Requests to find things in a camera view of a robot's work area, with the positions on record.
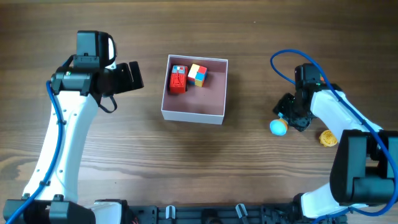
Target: rubik's cube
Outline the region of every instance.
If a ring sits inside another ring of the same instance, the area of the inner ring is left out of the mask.
[[[185,93],[187,90],[188,67],[183,65],[174,65],[170,76],[170,92]]]
[[[207,76],[207,68],[193,64],[188,74],[188,82],[196,86],[203,86]]]

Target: cardboard box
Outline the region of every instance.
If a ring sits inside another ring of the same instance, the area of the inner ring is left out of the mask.
[[[203,87],[188,84],[182,94],[169,92],[170,70],[173,65],[204,66],[208,69]],[[228,60],[218,58],[169,55],[164,82],[162,114],[164,119],[196,123],[222,124],[225,114]]]

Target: wooden table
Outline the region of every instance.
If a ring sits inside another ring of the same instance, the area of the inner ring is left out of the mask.
[[[131,205],[259,204],[288,202],[328,182],[336,152],[319,144],[326,129],[319,119],[303,133],[271,134],[272,108],[294,86],[271,69],[270,56],[303,50],[365,116],[396,130],[396,12],[396,2],[387,1],[2,4],[0,209],[7,198],[20,198],[32,175],[50,115],[45,81],[75,53],[78,30],[109,32],[118,62],[137,60],[145,84],[116,96],[115,113],[99,111],[94,119],[81,160],[80,204],[99,198]],[[168,54],[229,60],[222,126],[163,120]],[[287,54],[275,65],[293,77],[304,62]],[[349,220],[397,223],[398,208]]]

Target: small toy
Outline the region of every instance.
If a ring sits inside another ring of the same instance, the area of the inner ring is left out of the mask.
[[[337,144],[337,138],[330,130],[322,132],[321,136],[319,136],[319,140],[325,147],[332,147]]]
[[[207,68],[192,64],[191,70],[188,74],[188,82],[196,86],[203,86],[207,76]]]
[[[284,119],[275,119],[269,124],[271,132],[278,136],[283,136],[287,132],[287,122]]]
[[[187,91],[187,73],[188,67],[183,65],[174,65],[170,75],[170,92],[185,93]]]

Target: black clamp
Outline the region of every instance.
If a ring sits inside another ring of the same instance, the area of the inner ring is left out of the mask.
[[[39,183],[39,185],[44,185],[44,186],[50,186],[50,184],[51,184],[51,180],[49,180],[47,183],[42,180]]]
[[[67,124],[67,121],[65,121],[65,120],[58,120],[58,121],[57,121],[57,124],[59,124],[59,123],[65,125],[65,124]]]
[[[249,224],[248,221],[248,211],[246,210],[246,207],[244,204],[240,203],[236,207],[236,213],[238,214],[238,217],[240,220],[242,220],[243,224]]]
[[[165,216],[169,224],[175,223],[175,207],[173,205],[169,205],[166,207]]]
[[[56,195],[54,195],[54,198],[52,200],[54,202],[63,202],[63,195],[62,194],[56,194]]]
[[[365,124],[367,124],[366,120],[365,120],[365,119],[362,119],[361,125],[364,126]]]

